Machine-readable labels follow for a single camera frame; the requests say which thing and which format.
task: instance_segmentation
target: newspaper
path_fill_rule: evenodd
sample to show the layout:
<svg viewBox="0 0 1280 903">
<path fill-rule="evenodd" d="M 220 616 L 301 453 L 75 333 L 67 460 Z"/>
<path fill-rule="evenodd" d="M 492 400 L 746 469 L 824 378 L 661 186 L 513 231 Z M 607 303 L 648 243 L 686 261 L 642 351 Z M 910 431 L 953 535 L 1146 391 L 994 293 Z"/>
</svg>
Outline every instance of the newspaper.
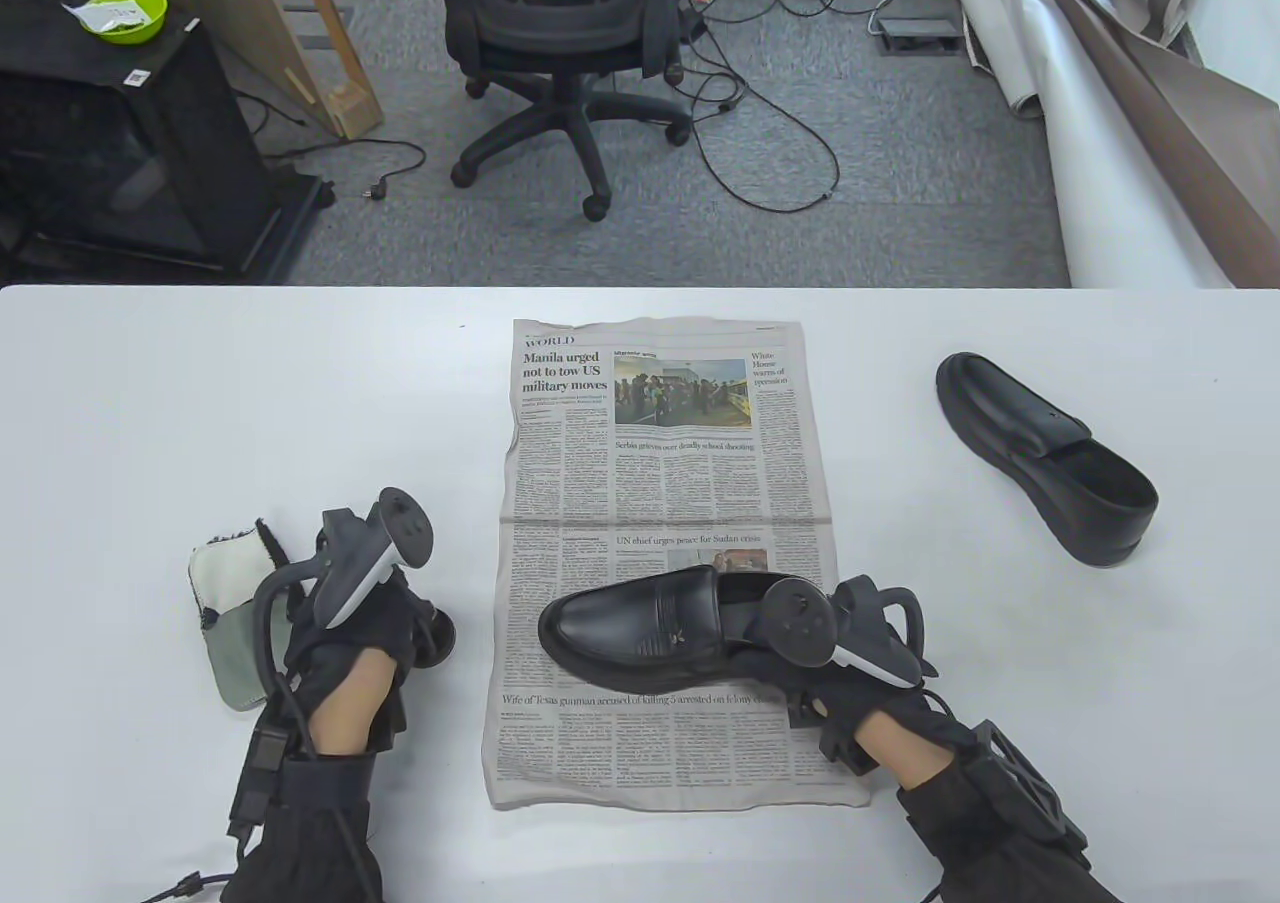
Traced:
<svg viewBox="0 0 1280 903">
<path fill-rule="evenodd" d="M 800 325 L 517 321 L 511 401 L 483 747 L 493 804 L 868 803 L 772 688 L 627 696 L 570 676 L 538 642 L 557 597 L 685 566 L 835 587 Z"/>
</svg>

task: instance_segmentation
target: brown fabric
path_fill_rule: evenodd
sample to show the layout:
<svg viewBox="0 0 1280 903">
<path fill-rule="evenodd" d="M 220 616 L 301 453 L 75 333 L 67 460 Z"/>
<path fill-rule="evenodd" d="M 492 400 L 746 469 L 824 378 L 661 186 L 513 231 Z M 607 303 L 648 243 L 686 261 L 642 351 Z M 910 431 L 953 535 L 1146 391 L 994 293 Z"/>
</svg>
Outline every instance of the brown fabric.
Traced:
<svg viewBox="0 0 1280 903">
<path fill-rule="evenodd" d="M 1093 0 L 1053 3 L 1229 281 L 1280 289 L 1280 108 Z"/>
<path fill-rule="evenodd" d="M 1171 1 L 1147 0 L 1147 12 L 1151 13 L 1151 22 L 1147 24 L 1147 29 L 1142 31 L 1142 35 L 1148 40 L 1160 42 L 1161 36 L 1165 36 L 1165 17 L 1169 15 L 1169 4 Z"/>
</svg>

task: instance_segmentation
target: wooden board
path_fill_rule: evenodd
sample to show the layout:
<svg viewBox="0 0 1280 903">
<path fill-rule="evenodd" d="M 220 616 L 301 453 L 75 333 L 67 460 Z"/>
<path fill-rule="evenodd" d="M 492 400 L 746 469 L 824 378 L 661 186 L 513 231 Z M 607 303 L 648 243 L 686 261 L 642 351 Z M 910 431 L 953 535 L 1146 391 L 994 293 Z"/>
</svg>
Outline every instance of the wooden board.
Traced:
<svg viewBox="0 0 1280 903">
<path fill-rule="evenodd" d="M 348 79 L 330 90 L 317 85 L 279 0 L 170 1 L 200 15 L 224 44 L 334 134 L 355 140 L 383 120 L 372 85 L 333 0 L 314 0 Z"/>
</svg>

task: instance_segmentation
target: chair base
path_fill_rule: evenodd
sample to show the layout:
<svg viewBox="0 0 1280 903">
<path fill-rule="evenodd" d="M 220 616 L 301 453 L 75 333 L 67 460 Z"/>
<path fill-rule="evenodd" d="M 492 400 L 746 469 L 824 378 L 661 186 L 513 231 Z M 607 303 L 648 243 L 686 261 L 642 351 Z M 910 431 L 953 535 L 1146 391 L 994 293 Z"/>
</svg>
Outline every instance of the chair base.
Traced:
<svg viewBox="0 0 1280 903">
<path fill-rule="evenodd" d="M 453 186 L 466 190 L 474 184 L 480 164 L 503 150 L 524 143 L 549 129 L 562 129 L 572 141 L 577 158 L 586 172 L 591 195 L 582 200 L 582 214 L 593 223 L 608 216 L 613 191 L 604 172 L 600 149 L 591 134 L 591 123 L 599 120 L 640 120 L 663 123 L 667 141 L 673 147 L 684 147 L 692 132 L 692 117 L 687 109 L 672 100 L 641 97 L 636 94 L 612 94 L 595 90 L 598 76 L 540 76 L 485 74 L 467 79 L 467 95 L 480 99 L 490 85 L 511 90 L 532 105 L 498 123 L 489 132 L 462 150 L 449 179 Z"/>
</svg>

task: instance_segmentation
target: white backdrop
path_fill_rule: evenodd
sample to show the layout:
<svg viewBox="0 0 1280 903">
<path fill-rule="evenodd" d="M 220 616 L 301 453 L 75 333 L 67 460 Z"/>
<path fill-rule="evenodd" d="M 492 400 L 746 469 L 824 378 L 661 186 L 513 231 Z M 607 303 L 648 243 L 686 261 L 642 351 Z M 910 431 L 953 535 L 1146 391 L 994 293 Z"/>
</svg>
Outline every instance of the white backdrop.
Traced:
<svg viewBox="0 0 1280 903">
<path fill-rule="evenodd" d="M 1073 284 L 1230 286 L 1056 4 L 961 3 L 1011 106 L 1039 97 Z M 1280 99 L 1277 6 L 1193 0 L 1190 13 L 1207 65 L 1271 99 Z"/>
</svg>

